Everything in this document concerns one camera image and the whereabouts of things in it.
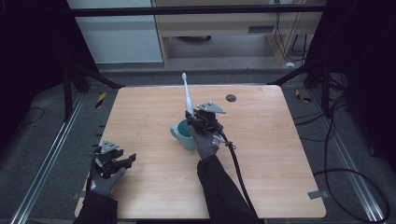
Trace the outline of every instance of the gray glove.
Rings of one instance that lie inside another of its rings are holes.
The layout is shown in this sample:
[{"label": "gray glove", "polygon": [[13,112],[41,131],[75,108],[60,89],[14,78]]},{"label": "gray glove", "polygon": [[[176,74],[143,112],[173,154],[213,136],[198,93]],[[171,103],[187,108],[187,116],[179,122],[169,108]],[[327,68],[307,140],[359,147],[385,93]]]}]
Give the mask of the gray glove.
[{"label": "gray glove", "polygon": [[109,197],[114,185],[125,173],[125,167],[120,168],[109,179],[105,179],[100,174],[95,173],[92,177],[91,191]]},{"label": "gray glove", "polygon": [[213,135],[219,136],[219,132],[198,134],[192,125],[189,125],[189,132],[195,140],[201,160],[208,156],[216,155],[219,149],[219,141]]}]

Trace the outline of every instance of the mug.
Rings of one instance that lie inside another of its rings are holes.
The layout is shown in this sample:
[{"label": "mug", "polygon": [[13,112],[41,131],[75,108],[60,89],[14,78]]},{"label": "mug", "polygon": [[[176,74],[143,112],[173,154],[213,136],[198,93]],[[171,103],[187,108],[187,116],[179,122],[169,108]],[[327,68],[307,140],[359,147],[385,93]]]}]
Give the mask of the mug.
[{"label": "mug", "polygon": [[183,119],[178,125],[172,125],[170,131],[184,148],[189,150],[196,148],[194,138],[189,132],[189,124],[186,119]]}]

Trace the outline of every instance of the table top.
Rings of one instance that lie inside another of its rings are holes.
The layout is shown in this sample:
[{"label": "table top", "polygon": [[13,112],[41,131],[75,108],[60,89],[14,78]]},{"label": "table top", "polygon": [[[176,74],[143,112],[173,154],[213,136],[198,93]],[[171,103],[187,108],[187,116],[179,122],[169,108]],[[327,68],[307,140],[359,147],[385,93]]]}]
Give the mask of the table top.
[{"label": "table top", "polygon": [[[321,198],[282,90],[278,86],[190,86],[194,105],[213,102],[227,111],[217,114],[227,138],[236,146],[245,186],[261,218],[324,217]],[[226,96],[236,96],[228,102]],[[119,218],[208,218],[197,176],[199,155],[170,134],[184,119],[183,86],[129,87],[119,90],[101,140],[117,143],[124,159],[136,161],[117,183]],[[240,189],[229,149],[218,157]],[[81,208],[78,202],[76,214]]]}]

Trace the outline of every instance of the white toothbrush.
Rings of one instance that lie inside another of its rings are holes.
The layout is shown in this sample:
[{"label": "white toothbrush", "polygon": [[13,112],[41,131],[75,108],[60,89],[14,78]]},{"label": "white toothbrush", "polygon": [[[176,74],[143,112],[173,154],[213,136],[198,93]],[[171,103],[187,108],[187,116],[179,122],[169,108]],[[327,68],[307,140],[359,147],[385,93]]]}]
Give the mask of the white toothbrush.
[{"label": "white toothbrush", "polygon": [[192,100],[190,98],[189,86],[187,85],[187,75],[186,73],[183,73],[181,76],[183,77],[184,89],[186,91],[186,110],[191,114],[192,117],[194,117],[194,109],[192,107]]}]

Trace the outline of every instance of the wall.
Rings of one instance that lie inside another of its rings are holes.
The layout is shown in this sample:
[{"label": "wall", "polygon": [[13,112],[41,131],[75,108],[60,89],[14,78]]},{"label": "wall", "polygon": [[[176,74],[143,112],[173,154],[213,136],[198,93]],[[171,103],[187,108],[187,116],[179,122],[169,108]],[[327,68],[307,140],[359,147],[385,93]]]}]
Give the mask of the wall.
[{"label": "wall", "polygon": [[[68,0],[71,8],[151,7],[149,0]],[[92,57],[102,65],[162,63],[153,16],[76,18]]]}]

